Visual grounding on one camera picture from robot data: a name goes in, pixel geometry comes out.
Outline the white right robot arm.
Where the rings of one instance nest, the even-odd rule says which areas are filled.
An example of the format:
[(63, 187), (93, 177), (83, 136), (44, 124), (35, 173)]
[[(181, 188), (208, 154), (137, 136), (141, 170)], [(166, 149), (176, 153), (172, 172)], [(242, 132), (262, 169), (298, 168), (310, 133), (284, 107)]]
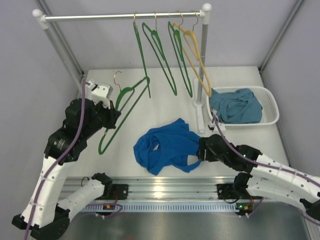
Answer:
[(237, 171), (233, 183), (218, 187), (220, 199), (276, 200), (319, 221), (319, 177), (281, 164), (249, 145), (235, 146), (218, 134), (200, 138), (197, 155), (201, 161), (221, 162)]

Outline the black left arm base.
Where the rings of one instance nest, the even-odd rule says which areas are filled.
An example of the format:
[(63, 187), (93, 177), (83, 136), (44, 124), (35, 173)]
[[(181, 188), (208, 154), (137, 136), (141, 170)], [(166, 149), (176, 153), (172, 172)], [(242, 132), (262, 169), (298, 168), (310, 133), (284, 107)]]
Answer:
[(98, 200), (126, 200), (129, 194), (128, 184), (112, 184), (105, 187), (102, 196)]

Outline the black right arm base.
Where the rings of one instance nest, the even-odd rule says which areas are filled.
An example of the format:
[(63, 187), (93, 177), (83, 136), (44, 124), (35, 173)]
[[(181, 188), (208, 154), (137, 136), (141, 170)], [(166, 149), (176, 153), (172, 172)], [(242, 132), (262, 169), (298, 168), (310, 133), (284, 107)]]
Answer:
[(239, 200), (249, 200), (251, 196), (243, 189), (235, 189), (232, 183), (220, 183), (216, 185), (217, 195), (219, 200), (224, 200), (226, 203), (233, 204)]

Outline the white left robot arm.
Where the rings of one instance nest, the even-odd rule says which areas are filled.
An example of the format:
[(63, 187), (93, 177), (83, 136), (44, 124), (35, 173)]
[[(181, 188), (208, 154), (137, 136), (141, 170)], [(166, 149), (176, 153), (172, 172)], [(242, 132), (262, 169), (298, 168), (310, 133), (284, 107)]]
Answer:
[(88, 146), (87, 141), (101, 128), (115, 129), (121, 115), (111, 100), (74, 99), (65, 109), (62, 126), (48, 138), (41, 173), (25, 210), (12, 224), (35, 240), (58, 240), (72, 219), (95, 199), (113, 194), (113, 180), (96, 173), (81, 189), (59, 200), (69, 172)]

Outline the blue tank top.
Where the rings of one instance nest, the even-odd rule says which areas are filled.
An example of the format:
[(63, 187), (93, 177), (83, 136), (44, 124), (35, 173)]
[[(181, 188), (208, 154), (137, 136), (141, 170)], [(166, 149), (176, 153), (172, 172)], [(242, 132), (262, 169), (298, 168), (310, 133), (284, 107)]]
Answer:
[(191, 131), (183, 119), (148, 130), (133, 146), (136, 162), (149, 173), (157, 176), (164, 167), (175, 168), (189, 173), (201, 161), (189, 164), (189, 156), (197, 156), (200, 136)]

